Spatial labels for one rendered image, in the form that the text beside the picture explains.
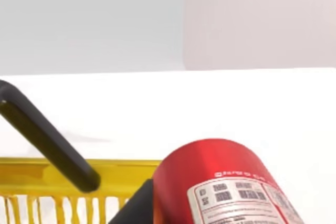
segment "yellow plastic basket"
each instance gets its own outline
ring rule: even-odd
[[[107,199],[115,197],[117,207],[122,208],[152,177],[159,164],[159,161],[85,161],[18,89],[1,80],[0,114],[52,161],[0,158],[0,198],[6,216],[0,224],[51,224],[43,220],[41,214],[44,197],[53,200],[58,224],[92,224],[94,219],[98,220],[96,223],[105,224],[110,220],[106,216],[110,207],[106,206]],[[100,182],[92,173],[100,175]],[[74,185],[88,193],[82,193]],[[85,220],[80,220],[77,212],[79,199],[85,201]],[[65,200],[69,202],[70,218],[66,217]],[[98,209],[94,208],[93,201],[98,202]]]

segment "red cylindrical container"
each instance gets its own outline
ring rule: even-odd
[[[303,224],[261,160],[229,140],[182,146],[153,179],[169,224]]]

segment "white surface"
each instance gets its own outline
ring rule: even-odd
[[[2,79],[62,132],[110,140],[73,142],[86,158],[162,159],[193,140],[228,138],[257,153],[306,224],[336,222],[333,69]],[[36,156],[3,119],[0,136],[1,156]]]
[[[187,69],[336,67],[336,0],[185,0]]]
[[[0,74],[183,70],[183,0],[0,0]]]

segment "white label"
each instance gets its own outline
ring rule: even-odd
[[[187,192],[195,224],[286,224],[276,208],[280,208],[277,195],[285,198],[273,187],[249,178],[211,179]],[[299,216],[288,216],[287,223],[303,224]]]

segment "white wall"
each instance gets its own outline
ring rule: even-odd
[[[183,0],[0,0],[0,74],[182,70]]]
[[[306,224],[336,222],[334,69],[2,79],[62,132],[108,140],[72,141],[86,158],[162,159],[193,140],[232,139],[264,161]],[[0,141],[0,156],[38,156],[3,119]]]

